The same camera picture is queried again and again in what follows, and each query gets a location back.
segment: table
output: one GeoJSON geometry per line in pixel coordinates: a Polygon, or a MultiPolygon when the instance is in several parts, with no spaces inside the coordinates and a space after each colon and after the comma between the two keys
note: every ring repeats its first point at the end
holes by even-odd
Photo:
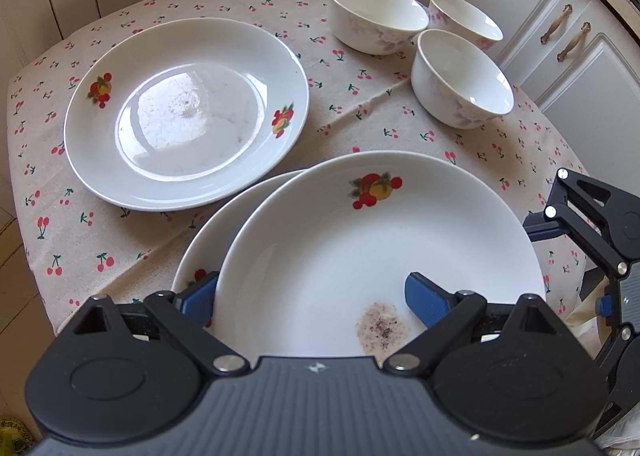
{"type": "MultiPolygon", "coordinates": [[[[87,191],[65,157],[63,120],[81,77],[109,48],[162,22],[243,20],[273,33],[298,55],[308,75],[310,113],[300,140],[272,174],[364,150],[412,150],[475,174],[523,220],[543,208],[559,167],[583,172],[517,86],[516,105],[505,118],[472,131],[441,124],[411,90],[415,46],[385,57],[356,52],[330,33],[325,2],[141,1],[78,30],[10,82],[8,142],[18,222],[55,330],[93,294],[132,302],[169,288],[189,242],[222,205],[175,213],[118,208],[87,191]]],[[[584,255],[566,237],[534,247],[547,302],[565,315],[578,298],[584,255]]]]}

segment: white bowl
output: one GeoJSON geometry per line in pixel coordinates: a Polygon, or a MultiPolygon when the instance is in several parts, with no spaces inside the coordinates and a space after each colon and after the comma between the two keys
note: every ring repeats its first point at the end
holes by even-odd
{"type": "Polygon", "coordinates": [[[429,29],[464,37],[487,51],[502,40],[502,30],[484,12],[465,0],[429,0],[429,29]]]}
{"type": "Polygon", "coordinates": [[[278,187],[302,171],[290,171],[268,178],[228,201],[210,217],[182,256],[171,291],[180,293],[205,274],[222,268],[226,253],[249,216],[278,187]]]}
{"type": "Polygon", "coordinates": [[[222,266],[213,333],[254,364],[382,360],[424,330],[404,302],[414,271],[491,302],[545,295],[527,234],[487,185],[429,156],[364,152],[299,174],[249,217],[222,266]]]}
{"type": "Polygon", "coordinates": [[[513,90],[500,68],[468,40],[445,30],[417,37],[411,85],[439,121],[473,129],[513,109],[513,90]]]}
{"type": "Polygon", "coordinates": [[[372,55],[398,51],[429,22],[414,0],[329,0],[327,5],[333,34],[347,46],[372,55]]]}
{"type": "Polygon", "coordinates": [[[127,209],[197,207],[251,185],[308,113],[300,62],[231,19],[160,24],[110,49],[69,103],[65,147],[84,185],[127,209]]]}

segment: brown stain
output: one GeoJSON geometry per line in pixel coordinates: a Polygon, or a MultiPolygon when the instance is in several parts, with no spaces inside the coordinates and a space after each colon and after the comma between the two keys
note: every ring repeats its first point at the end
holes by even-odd
{"type": "Polygon", "coordinates": [[[395,306],[375,302],[360,317],[356,333],[364,353],[376,357],[378,364],[382,364],[405,344],[409,328],[395,306]]]}

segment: plate rim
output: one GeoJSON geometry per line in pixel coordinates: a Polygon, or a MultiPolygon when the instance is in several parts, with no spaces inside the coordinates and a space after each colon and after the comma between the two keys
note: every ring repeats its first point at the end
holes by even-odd
{"type": "Polygon", "coordinates": [[[280,174],[277,174],[275,176],[271,176],[270,178],[265,178],[264,180],[260,180],[258,183],[255,183],[254,185],[251,185],[251,187],[248,187],[246,190],[242,191],[240,194],[237,194],[236,196],[234,196],[233,198],[231,198],[231,200],[229,200],[228,202],[226,202],[224,205],[222,205],[222,207],[220,207],[215,214],[213,214],[213,216],[211,216],[205,223],[204,225],[200,228],[200,230],[198,230],[198,233],[193,237],[193,239],[191,240],[191,243],[189,243],[189,246],[187,247],[187,249],[184,251],[184,254],[182,255],[182,258],[180,259],[180,263],[178,264],[178,268],[175,269],[175,274],[174,274],[174,280],[171,283],[171,291],[175,292],[175,293],[179,293],[182,290],[185,290],[185,288],[179,288],[180,286],[180,281],[178,281],[178,273],[180,272],[180,269],[182,268],[183,263],[186,262],[187,256],[190,254],[190,250],[192,250],[192,248],[194,248],[194,246],[196,245],[196,243],[198,241],[200,241],[201,236],[204,235],[204,232],[207,230],[208,227],[212,227],[213,226],[213,222],[216,220],[220,220],[221,216],[223,215],[223,213],[228,212],[228,209],[238,205],[238,202],[240,200],[242,200],[243,198],[247,198],[247,195],[250,193],[250,191],[254,188],[254,187],[258,187],[259,185],[268,182],[268,181],[273,181],[276,178],[284,178],[285,176],[290,176],[289,179],[287,179],[287,181],[285,181],[282,185],[280,185],[280,187],[282,187],[284,184],[288,183],[289,181],[293,180],[296,176],[299,176],[300,174],[302,174],[303,172],[305,172],[306,169],[295,169],[295,170],[291,170],[291,171],[287,171],[287,172],[283,172],[280,174]]]}
{"type": "MultiPolygon", "coordinates": [[[[287,182],[286,184],[283,184],[281,187],[279,187],[278,189],[276,189],[268,198],[266,198],[261,204],[260,206],[251,214],[251,216],[249,216],[249,219],[247,221],[245,221],[244,225],[242,226],[242,228],[240,229],[240,231],[238,232],[238,234],[236,235],[233,243],[231,244],[231,246],[229,247],[229,250],[225,256],[225,261],[222,264],[222,267],[220,268],[220,278],[218,280],[218,288],[216,289],[216,291],[218,291],[218,289],[222,286],[225,286],[225,279],[229,279],[230,282],[226,283],[228,284],[232,284],[233,279],[237,279],[237,277],[229,277],[228,275],[225,276],[225,267],[228,265],[228,260],[232,257],[232,254],[235,250],[237,250],[239,248],[239,239],[242,238],[244,235],[248,234],[248,224],[251,222],[252,218],[254,218],[254,216],[257,216],[259,213],[262,213],[265,211],[265,209],[267,207],[269,207],[274,200],[276,200],[277,198],[280,197],[280,194],[283,194],[284,192],[291,190],[291,186],[293,184],[302,184],[306,181],[307,178],[315,176],[316,172],[318,171],[323,171],[323,170],[327,170],[327,169],[331,169],[332,166],[335,163],[340,163],[343,162],[344,159],[346,158],[352,158],[352,157],[358,157],[358,158],[362,158],[362,157],[375,157],[375,156],[379,156],[379,155],[389,155],[389,156],[411,156],[414,158],[421,158],[421,159],[427,159],[429,161],[435,161],[437,163],[440,163],[442,165],[445,165],[447,168],[453,168],[453,169],[457,169],[458,171],[460,171],[460,173],[463,176],[466,176],[468,178],[470,178],[473,182],[478,182],[479,184],[481,184],[482,186],[484,186],[488,191],[490,191],[490,193],[495,196],[495,198],[499,201],[499,204],[504,207],[506,210],[509,211],[509,213],[511,214],[511,216],[513,216],[513,219],[518,223],[518,225],[520,226],[522,233],[524,235],[526,235],[526,232],[524,230],[524,228],[522,227],[522,223],[520,222],[520,219],[516,216],[515,212],[513,212],[513,210],[511,209],[511,207],[509,207],[509,205],[507,204],[507,202],[505,202],[500,195],[494,191],[493,189],[491,189],[491,187],[489,187],[484,181],[482,181],[480,178],[478,178],[478,176],[476,176],[475,174],[461,168],[459,165],[453,165],[451,162],[446,162],[445,160],[442,160],[440,158],[436,158],[435,156],[430,156],[428,154],[423,154],[420,152],[413,152],[413,151],[407,151],[407,150],[384,150],[384,149],[379,149],[379,150],[371,150],[371,151],[363,151],[363,152],[358,152],[358,153],[351,153],[351,154],[344,154],[341,156],[337,156],[335,158],[331,158],[329,160],[325,160],[324,162],[318,163],[316,165],[313,165],[311,167],[309,167],[308,169],[306,169],[304,172],[300,173],[298,176],[295,176],[294,178],[292,178],[291,180],[289,180],[289,182],[287,182]]],[[[532,254],[534,256],[534,259],[536,259],[536,263],[535,263],[535,267],[537,268],[536,273],[540,275],[540,281],[539,281],[539,286],[540,286],[540,292],[537,294],[539,295],[543,300],[546,301],[546,293],[545,293],[545,287],[544,287],[544,283],[543,283],[543,277],[542,277],[542,269],[540,268],[540,262],[538,261],[537,255],[535,253],[535,250],[533,249],[533,246],[531,246],[531,250],[532,250],[532,254]]]]}
{"type": "Polygon", "coordinates": [[[300,139],[300,136],[302,134],[303,129],[305,128],[306,120],[307,120],[308,114],[309,114],[310,93],[309,93],[308,83],[306,82],[306,78],[307,78],[306,71],[305,71],[302,63],[300,62],[300,59],[296,56],[296,54],[293,53],[293,50],[287,44],[282,42],[279,38],[277,38],[274,35],[271,35],[271,33],[268,32],[267,30],[265,30],[264,28],[260,28],[259,26],[255,26],[254,24],[249,23],[249,22],[244,22],[244,21],[240,21],[240,20],[236,20],[236,19],[228,19],[228,18],[225,18],[225,17],[185,17],[185,18],[182,18],[182,19],[175,19],[175,20],[163,22],[163,23],[160,23],[160,24],[156,24],[155,26],[152,26],[151,28],[147,28],[147,29],[143,30],[142,32],[138,32],[138,33],[135,33],[133,35],[129,35],[127,38],[125,38],[122,41],[120,41],[119,43],[117,43],[117,45],[114,46],[113,48],[109,48],[87,70],[87,72],[82,76],[82,79],[78,83],[78,87],[76,87],[76,89],[74,90],[73,95],[71,95],[71,99],[69,100],[69,104],[66,107],[65,122],[64,122],[64,125],[63,125],[63,136],[62,136],[62,139],[63,139],[63,141],[65,143],[65,147],[66,147],[66,144],[67,144],[67,141],[66,141],[67,123],[68,123],[68,120],[69,120],[71,107],[76,102],[76,97],[80,97],[80,95],[79,95],[79,87],[80,87],[80,85],[82,83],[84,83],[85,79],[90,74],[92,74],[92,71],[94,71],[94,68],[98,64],[100,64],[100,62],[103,61],[103,59],[105,57],[110,55],[114,50],[118,49],[124,43],[130,41],[131,39],[134,39],[134,38],[140,36],[143,33],[152,32],[153,30],[155,30],[157,28],[160,28],[160,27],[163,27],[163,26],[169,25],[169,24],[176,24],[176,23],[180,23],[180,22],[187,22],[187,21],[194,21],[194,20],[200,21],[200,20],[203,20],[203,19],[230,22],[231,24],[239,24],[241,26],[249,27],[249,28],[252,29],[251,30],[252,32],[253,31],[263,32],[264,34],[269,36],[269,38],[271,38],[273,40],[276,40],[281,46],[283,46],[289,52],[290,57],[293,59],[295,64],[300,68],[300,71],[302,71],[303,81],[304,81],[304,85],[305,85],[305,107],[304,107],[303,115],[301,115],[302,122],[301,122],[300,128],[298,129],[298,132],[295,133],[295,134],[290,134],[289,135],[290,136],[289,147],[286,147],[280,154],[278,154],[276,156],[273,156],[271,161],[268,163],[268,166],[265,168],[265,170],[263,172],[261,172],[256,178],[253,178],[251,181],[249,181],[247,184],[235,184],[235,185],[232,185],[229,189],[227,189],[223,193],[220,193],[219,195],[217,195],[214,198],[211,198],[211,197],[206,197],[206,198],[200,197],[199,199],[194,200],[193,202],[190,202],[187,205],[185,205],[184,203],[182,203],[182,204],[166,204],[166,205],[163,205],[163,206],[130,205],[130,204],[124,203],[122,201],[116,200],[115,198],[109,197],[109,196],[107,196],[105,194],[102,194],[98,190],[96,190],[93,187],[91,187],[84,180],[84,178],[80,175],[80,173],[76,169],[76,166],[74,165],[74,163],[73,163],[73,161],[71,159],[71,154],[69,153],[69,149],[67,147],[66,148],[66,159],[68,161],[68,164],[71,166],[72,171],[76,175],[76,178],[79,179],[79,181],[82,183],[82,185],[84,185],[85,188],[87,188],[90,192],[92,192],[92,194],[95,194],[101,200],[104,200],[104,201],[106,201],[106,202],[108,202],[110,204],[116,205],[118,207],[123,207],[123,208],[127,208],[129,210],[143,211],[143,212],[172,212],[172,211],[188,210],[188,209],[193,209],[193,208],[197,208],[197,207],[202,207],[203,205],[214,203],[214,202],[222,200],[222,199],[224,199],[224,198],[226,198],[228,196],[234,195],[234,194],[236,194],[236,193],[238,193],[240,191],[243,191],[244,189],[246,189],[250,185],[255,184],[256,181],[258,181],[261,177],[265,176],[272,169],[274,169],[284,159],[284,157],[290,152],[290,150],[293,148],[293,146],[295,146],[296,143],[298,142],[298,140],[300,139]]]}

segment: white plate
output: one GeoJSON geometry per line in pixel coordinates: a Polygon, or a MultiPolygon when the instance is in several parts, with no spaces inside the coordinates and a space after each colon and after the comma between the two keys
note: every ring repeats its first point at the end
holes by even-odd
{"type": "Polygon", "coordinates": [[[210,217],[182,256],[171,285],[172,292],[180,293],[209,272],[220,270],[231,243],[249,216],[277,188],[301,172],[286,172],[257,183],[210,217]]]}
{"type": "Polygon", "coordinates": [[[213,331],[252,363],[382,360],[424,330],[404,302],[414,271],[490,302],[545,295],[527,234],[487,185],[443,160],[374,151],[310,168],[258,207],[223,263],[213,331]]]}
{"type": "Polygon", "coordinates": [[[100,198],[180,210],[271,170],[307,113],[306,75],[279,39],[230,19],[177,20],[129,37],[89,70],[69,103],[65,148],[100,198]]]}

